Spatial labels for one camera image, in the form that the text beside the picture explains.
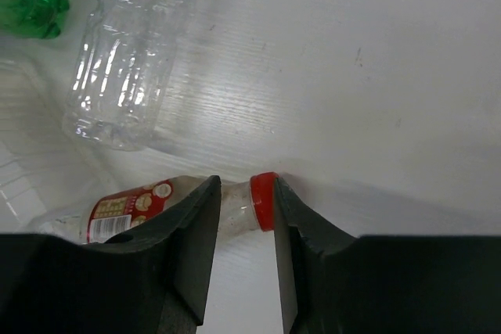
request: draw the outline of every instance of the barcode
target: barcode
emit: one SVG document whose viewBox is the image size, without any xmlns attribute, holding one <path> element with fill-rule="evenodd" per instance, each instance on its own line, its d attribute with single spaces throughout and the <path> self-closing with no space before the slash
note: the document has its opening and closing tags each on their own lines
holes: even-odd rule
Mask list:
<svg viewBox="0 0 501 334">
<path fill-rule="evenodd" d="M 131 215 L 93 219 L 88 230 L 88 242 L 105 242 L 131 227 Z"/>
</svg>

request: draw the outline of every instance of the red label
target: red label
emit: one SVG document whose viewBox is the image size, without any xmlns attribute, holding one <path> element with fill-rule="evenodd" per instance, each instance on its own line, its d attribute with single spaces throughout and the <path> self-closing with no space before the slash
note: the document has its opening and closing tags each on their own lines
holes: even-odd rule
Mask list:
<svg viewBox="0 0 501 334">
<path fill-rule="evenodd" d="M 161 213 L 172 196 L 169 180 L 103 197 L 92 209 L 87 242 L 105 242 Z"/>
</svg>

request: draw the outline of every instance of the green bottle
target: green bottle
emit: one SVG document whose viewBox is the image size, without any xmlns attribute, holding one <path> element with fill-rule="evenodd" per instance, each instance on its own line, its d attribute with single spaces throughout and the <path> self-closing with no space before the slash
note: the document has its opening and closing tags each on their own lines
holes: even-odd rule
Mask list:
<svg viewBox="0 0 501 334">
<path fill-rule="evenodd" d="M 0 0 L 0 28 L 27 38 L 55 38 L 69 9 L 68 0 Z"/>
</svg>

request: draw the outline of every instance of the bottle cap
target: bottle cap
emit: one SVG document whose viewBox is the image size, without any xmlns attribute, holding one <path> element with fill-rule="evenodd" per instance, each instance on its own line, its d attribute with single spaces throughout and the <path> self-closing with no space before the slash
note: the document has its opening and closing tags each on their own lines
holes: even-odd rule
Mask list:
<svg viewBox="0 0 501 334">
<path fill-rule="evenodd" d="M 262 231 L 275 228 L 273 220 L 273 186 L 279 175 L 276 172 L 265 172 L 250 178 L 250 193 L 254 211 Z"/>
</svg>

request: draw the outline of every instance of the plastic bottle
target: plastic bottle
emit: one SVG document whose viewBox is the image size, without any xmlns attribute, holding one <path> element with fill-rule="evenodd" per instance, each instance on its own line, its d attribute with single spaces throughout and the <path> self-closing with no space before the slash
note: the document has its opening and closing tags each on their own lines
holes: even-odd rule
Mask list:
<svg viewBox="0 0 501 334">
<path fill-rule="evenodd" d="M 0 28 L 22 37 L 55 38 L 69 9 L 68 0 L 0 0 Z"/>
<path fill-rule="evenodd" d="M 63 128 L 112 149 L 148 144 L 194 0 L 98 0 Z"/>
<path fill-rule="evenodd" d="M 273 230 L 274 172 L 239 184 L 223 184 L 218 237 Z M 79 206 L 35 218 L 24 231 L 58 235 L 71 242 L 105 242 L 168 210 L 205 179 L 179 176 L 103 197 L 95 205 Z"/>
</svg>

